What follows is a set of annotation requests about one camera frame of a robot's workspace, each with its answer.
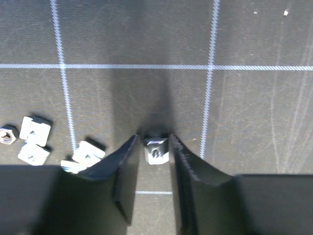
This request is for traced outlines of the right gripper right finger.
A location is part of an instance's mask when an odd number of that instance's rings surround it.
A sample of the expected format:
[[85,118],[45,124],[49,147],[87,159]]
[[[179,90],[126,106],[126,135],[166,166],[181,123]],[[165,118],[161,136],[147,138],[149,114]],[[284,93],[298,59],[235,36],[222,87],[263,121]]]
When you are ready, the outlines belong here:
[[169,136],[176,231],[179,235],[310,235],[313,177],[228,175],[175,135]]

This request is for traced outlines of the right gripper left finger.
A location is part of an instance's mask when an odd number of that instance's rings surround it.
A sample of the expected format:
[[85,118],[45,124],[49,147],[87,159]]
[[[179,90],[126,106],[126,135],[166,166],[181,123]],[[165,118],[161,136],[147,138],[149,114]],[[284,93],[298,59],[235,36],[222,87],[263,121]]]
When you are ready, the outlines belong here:
[[124,235],[132,223],[139,135],[77,174],[60,170],[36,235]]

